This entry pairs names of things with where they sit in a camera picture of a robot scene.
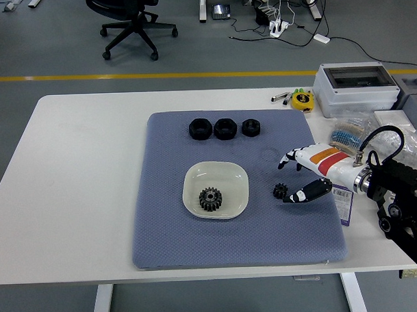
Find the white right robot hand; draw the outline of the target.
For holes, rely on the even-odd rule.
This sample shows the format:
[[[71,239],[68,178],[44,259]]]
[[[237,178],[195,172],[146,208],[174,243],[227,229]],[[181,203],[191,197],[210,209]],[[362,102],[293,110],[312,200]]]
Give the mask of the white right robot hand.
[[[298,169],[304,167],[320,178],[303,186],[291,196],[283,198],[285,203],[311,202],[329,193],[334,184],[361,194],[365,191],[362,185],[370,174],[366,165],[354,166],[354,159],[350,155],[323,143],[285,153],[278,168],[283,168],[289,161],[295,161]]]

